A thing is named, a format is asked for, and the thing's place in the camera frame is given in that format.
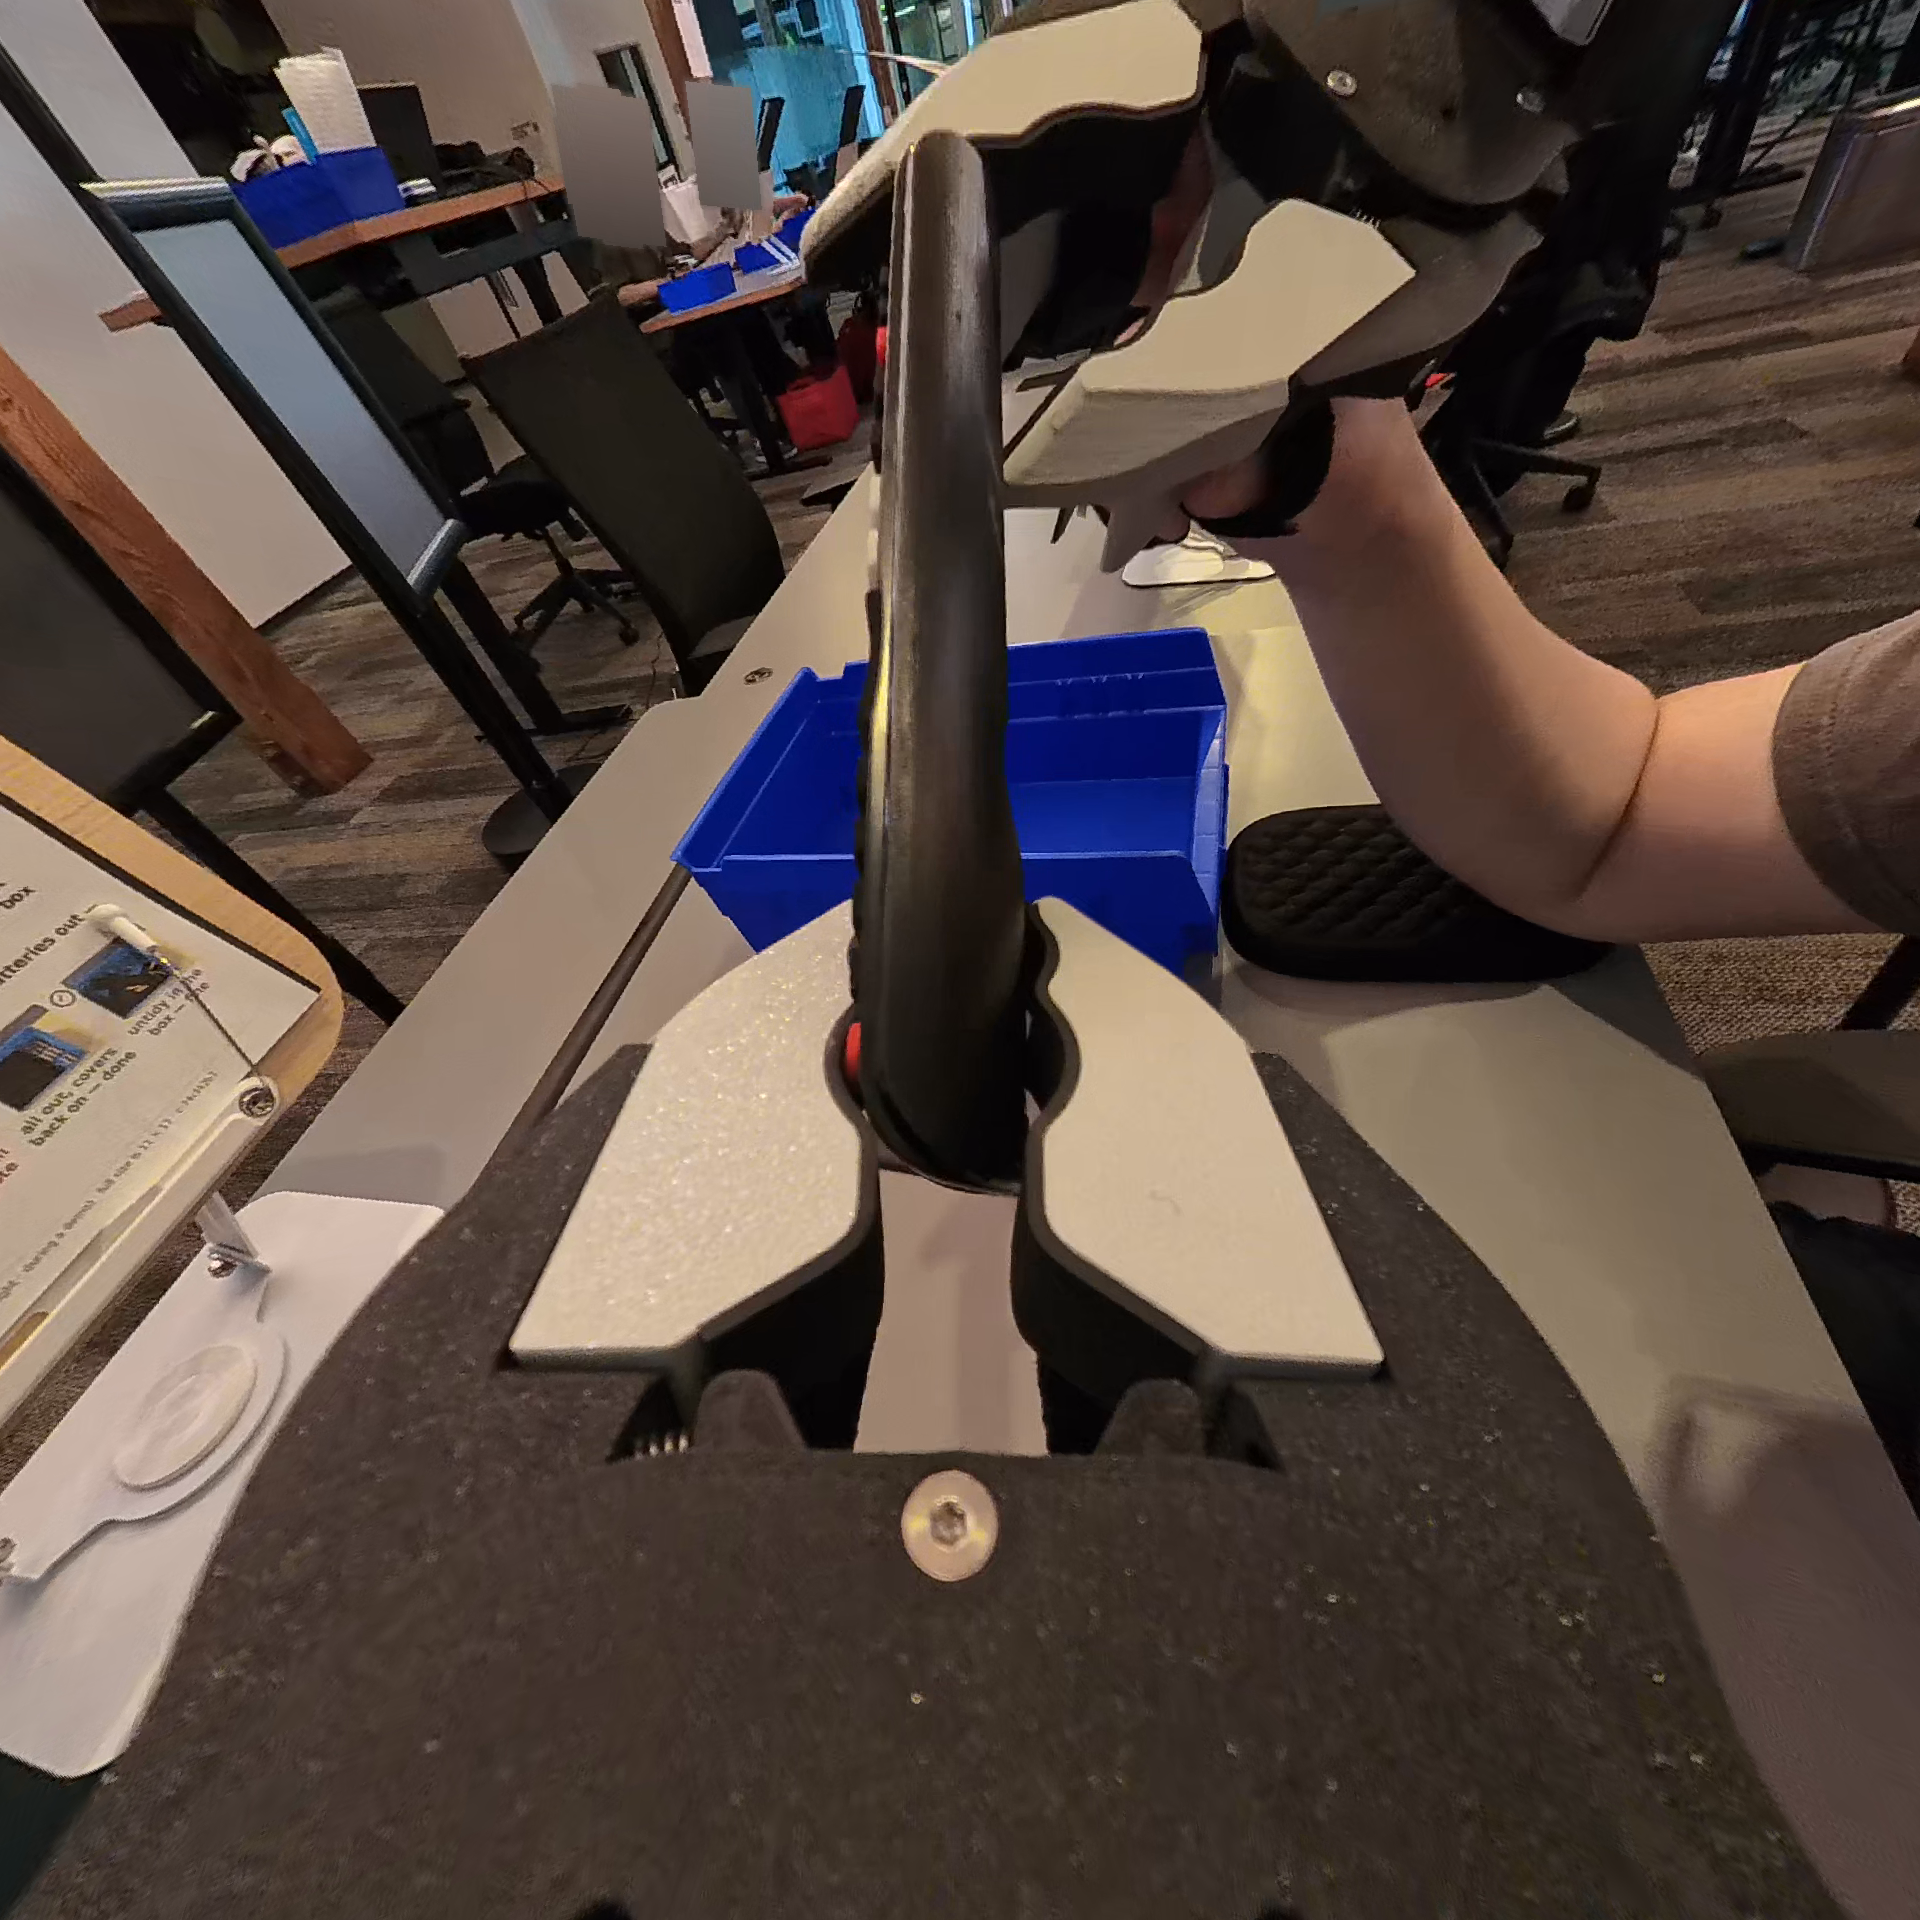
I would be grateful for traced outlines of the person's right forearm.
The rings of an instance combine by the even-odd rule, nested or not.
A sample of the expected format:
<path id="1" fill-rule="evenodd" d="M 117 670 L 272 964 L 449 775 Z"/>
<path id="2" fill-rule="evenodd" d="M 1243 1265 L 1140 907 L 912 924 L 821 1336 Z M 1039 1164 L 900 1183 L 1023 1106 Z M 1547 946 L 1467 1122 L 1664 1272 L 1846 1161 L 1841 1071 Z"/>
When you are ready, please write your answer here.
<path id="1" fill-rule="evenodd" d="M 1536 619 L 1435 479 L 1444 513 L 1413 551 L 1372 560 L 1362 588 L 1288 596 L 1403 833 L 1485 899 L 1576 939 L 1846 929 L 1772 780 L 1796 669 L 1654 694 Z"/>

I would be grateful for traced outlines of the black display panel stand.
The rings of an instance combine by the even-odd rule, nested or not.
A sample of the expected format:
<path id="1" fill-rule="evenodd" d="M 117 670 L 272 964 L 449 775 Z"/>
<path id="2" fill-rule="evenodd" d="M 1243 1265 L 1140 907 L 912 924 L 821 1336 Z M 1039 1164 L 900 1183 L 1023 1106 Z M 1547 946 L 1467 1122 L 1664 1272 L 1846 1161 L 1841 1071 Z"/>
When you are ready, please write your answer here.
<path id="1" fill-rule="evenodd" d="M 541 737 L 620 730 L 635 712 L 568 712 L 548 691 L 466 570 L 449 492 L 225 184 L 83 182 L 76 195 L 514 780 L 481 845 L 517 869 L 596 772 L 554 768 Z"/>

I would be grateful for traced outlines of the person's right hand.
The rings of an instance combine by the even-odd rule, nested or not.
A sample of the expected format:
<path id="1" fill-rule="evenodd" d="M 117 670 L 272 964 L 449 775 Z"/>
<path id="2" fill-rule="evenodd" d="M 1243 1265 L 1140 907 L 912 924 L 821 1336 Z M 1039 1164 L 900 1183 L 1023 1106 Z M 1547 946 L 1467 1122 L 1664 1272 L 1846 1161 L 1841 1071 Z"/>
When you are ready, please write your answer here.
<path id="1" fill-rule="evenodd" d="M 1335 398 L 1252 456 L 1183 482 L 1174 510 L 1269 562 L 1307 603 L 1362 588 L 1372 560 L 1413 551 L 1444 513 L 1444 492 L 1404 400 Z"/>

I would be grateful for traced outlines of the blue plastic bin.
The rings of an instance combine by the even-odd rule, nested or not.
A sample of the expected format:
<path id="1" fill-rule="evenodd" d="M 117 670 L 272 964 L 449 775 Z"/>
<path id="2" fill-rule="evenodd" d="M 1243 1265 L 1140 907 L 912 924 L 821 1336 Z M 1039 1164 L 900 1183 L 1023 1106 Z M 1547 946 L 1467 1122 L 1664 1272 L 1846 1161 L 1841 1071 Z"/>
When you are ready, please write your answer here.
<path id="1" fill-rule="evenodd" d="M 1210 972 L 1229 819 L 1225 696 L 1203 629 L 1010 647 L 1005 772 L 1024 894 L 1066 899 L 1186 982 Z M 674 860 L 777 946 L 852 899 L 867 667 L 797 670 Z"/>

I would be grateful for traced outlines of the black office chair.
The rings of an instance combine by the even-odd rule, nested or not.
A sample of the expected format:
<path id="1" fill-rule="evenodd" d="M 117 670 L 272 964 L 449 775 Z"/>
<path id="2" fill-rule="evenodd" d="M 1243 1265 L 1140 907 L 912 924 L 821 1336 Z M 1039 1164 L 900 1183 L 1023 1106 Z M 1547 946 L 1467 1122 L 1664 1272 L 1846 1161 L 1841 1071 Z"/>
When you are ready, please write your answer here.
<path id="1" fill-rule="evenodd" d="M 1645 325 L 1670 168 L 1737 13 L 1737 3 L 1606 11 L 1572 92 L 1583 138 L 1565 160 L 1567 187 L 1537 248 L 1444 363 L 1450 385 L 1420 434 L 1498 565 L 1513 549 L 1499 496 L 1519 478 L 1570 478 L 1565 510 L 1594 505 L 1597 469 L 1543 453 L 1545 433 L 1596 341 L 1631 341 Z"/>
<path id="2" fill-rule="evenodd" d="M 680 694 L 700 696 L 786 575 L 738 461 L 613 299 L 466 354 L 463 369 L 634 579 Z"/>

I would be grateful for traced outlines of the black floor sign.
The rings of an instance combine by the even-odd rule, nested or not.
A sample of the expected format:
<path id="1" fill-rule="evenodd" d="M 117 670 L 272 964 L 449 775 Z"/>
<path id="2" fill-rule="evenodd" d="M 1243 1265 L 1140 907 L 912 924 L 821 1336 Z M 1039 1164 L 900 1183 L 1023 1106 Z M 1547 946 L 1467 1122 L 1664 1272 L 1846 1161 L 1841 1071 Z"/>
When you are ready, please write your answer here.
<path id="1" fill-rule="evenodd" d="M 309 922 L 176 795 L 241 730 L 231 702 L 162 631 L 13 453 L 3 456 L 3 735 L 309 939 L 376 1021 L 401 1001 Z"/>

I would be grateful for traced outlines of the black remote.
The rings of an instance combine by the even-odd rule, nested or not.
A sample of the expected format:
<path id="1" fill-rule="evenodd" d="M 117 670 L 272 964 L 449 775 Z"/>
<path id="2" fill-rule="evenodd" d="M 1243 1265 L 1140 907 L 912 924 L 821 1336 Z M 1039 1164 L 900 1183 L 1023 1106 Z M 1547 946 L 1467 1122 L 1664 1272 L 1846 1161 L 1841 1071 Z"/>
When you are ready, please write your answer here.
<path id="1" fill-rule="evenodd" d="M 1005 776 L 998 248 L 982 157 L 928 134 L 892 195 L 876 560 L 850 986 L 881 1149 L 1012 1197 L 1027 1133 L 1027 903 Z"/>

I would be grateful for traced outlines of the wooden background desk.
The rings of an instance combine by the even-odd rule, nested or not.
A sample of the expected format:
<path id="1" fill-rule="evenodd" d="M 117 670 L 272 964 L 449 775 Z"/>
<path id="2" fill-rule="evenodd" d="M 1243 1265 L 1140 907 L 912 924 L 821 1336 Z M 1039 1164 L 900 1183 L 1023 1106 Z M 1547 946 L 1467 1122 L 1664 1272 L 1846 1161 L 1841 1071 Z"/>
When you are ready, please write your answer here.
<path id="1" fill-rule="evenodd" d="M 165 228 L 228 222 L 304 299 L 352 288 L 381 314 L 509 275 L 534 321 L 558 325 L 563 306 L 544 262 L 578 237 L 563 182 L 541 175 L 348 219 L 285 246 L 272 243 L 219 179 L 84 182 L 78 195 L 116 248 Z"/>

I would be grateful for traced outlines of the instruction sheet on stand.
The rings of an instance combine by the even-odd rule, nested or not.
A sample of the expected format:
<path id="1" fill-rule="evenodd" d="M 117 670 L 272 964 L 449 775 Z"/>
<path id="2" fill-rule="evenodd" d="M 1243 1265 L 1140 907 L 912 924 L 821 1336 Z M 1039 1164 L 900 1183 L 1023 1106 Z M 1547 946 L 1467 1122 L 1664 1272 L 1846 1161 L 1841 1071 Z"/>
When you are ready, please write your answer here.
<path id="1" fill-rule="evenodd" d="M 5 741 L 3 1416 L 198 1251 L 7 1481 L 3 1749 L 76 1779 L 156 1697 L 269 1436 L 439 1210 L 221 1183 L 342 1030 L 319 951 Z"/>

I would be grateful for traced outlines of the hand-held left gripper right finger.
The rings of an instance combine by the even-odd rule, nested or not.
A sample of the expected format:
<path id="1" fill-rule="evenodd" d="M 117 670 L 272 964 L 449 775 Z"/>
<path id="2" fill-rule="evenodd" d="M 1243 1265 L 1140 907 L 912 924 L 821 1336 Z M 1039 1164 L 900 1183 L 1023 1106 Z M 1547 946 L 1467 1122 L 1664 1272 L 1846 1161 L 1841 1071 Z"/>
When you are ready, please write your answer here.
<path id="1" fill-rule="evenodd" d="M 1380 1334 L 1235 1027 L 1078 907 L 1042 899 L 1027 922 L 1016 1326 L 1047 1453 L 1092 1453 L 1134 1388 L 1183 1388 L 1210 1424 L 1252 1383 L 1380 1380 Z"/>

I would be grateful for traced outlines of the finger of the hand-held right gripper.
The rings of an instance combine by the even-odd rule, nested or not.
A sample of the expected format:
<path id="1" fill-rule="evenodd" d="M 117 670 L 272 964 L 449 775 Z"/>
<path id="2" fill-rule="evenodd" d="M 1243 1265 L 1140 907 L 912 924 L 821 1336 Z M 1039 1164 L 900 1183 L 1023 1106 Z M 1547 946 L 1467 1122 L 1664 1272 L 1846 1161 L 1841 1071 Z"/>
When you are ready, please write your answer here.
<path id="1" fill-rule="evenodd" d="M 1106 510 L 1127 559 L 1188 482 L 1247 461 L 1308 363 L 1414 278 L 1365 222 L 1272 207 L 1225 275 L 1091 350 L 1005 451 L 1012 508 Z"/>
<path id="2" fill-rule="evenodd" d="M 886 270 L 889 369 L 907 331 L 892 219 L 907 157 L 953 134 L 979 157 L 989 234 L 1012 251 L 999 358 L 1106 351 L 1126 378 L 1214 378 L 1215 319 L 1188 283 L 1215 160 L 1205 36 L 1181 6 L 1033 6 L 944 67 L 831 187 L 803 239 L 821 286 Z"/>

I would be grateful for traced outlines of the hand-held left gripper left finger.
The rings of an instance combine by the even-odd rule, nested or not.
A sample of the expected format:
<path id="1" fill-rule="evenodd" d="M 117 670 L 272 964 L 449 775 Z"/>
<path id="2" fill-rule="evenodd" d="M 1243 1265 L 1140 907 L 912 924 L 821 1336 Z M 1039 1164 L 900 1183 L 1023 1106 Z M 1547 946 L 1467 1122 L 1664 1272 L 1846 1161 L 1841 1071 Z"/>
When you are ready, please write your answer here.
<path id="1" fill-rule="evenodd" d="M 852 1451 L 881 1320 L 879 1144 L 843 1074 L 852 921 L 821 914 L 651 1044 L 509 1351 L 666 1380 L 684 1421 L 768 1375 L 806 1446 Z"/>

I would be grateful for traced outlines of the silver trash can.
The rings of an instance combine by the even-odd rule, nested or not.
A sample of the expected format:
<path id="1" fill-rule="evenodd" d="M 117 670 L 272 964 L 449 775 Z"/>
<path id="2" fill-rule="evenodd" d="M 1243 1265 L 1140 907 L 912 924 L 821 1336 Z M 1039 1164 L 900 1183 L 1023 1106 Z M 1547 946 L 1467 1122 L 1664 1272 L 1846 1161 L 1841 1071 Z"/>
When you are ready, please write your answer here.
<path id="1" fill-rule="evenodd" d="M 1841 108 L 1785 242 L 1793 275 L 1836 275 L 1918 251 L 1918 89 Z"/>

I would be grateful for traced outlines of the red bin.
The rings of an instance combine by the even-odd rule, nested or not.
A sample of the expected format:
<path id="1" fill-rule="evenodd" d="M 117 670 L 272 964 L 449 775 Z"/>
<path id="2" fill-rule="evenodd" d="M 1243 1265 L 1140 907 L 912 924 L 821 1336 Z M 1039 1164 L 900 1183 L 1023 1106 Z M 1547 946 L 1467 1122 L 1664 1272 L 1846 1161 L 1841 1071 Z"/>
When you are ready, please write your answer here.
<path id="1" fill-rule="evenodd" d="M 862 405 L 843 364 L 797 374 L 779 394 L 779 423 L 794 453 L 821 453 L 852 442 Z"/>

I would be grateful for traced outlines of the person's grey shirt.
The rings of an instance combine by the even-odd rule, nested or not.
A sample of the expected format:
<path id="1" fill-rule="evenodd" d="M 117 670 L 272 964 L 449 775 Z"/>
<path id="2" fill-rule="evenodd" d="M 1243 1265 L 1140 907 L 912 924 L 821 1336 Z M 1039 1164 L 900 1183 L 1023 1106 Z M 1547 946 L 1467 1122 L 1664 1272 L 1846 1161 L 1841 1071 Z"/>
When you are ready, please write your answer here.
<path id="1" fill-rule="evenodd" d="M 1787 833 L 1860 921 L 1918 936 L 1918 616 L 1811 655 L 1769 750 Z"/>

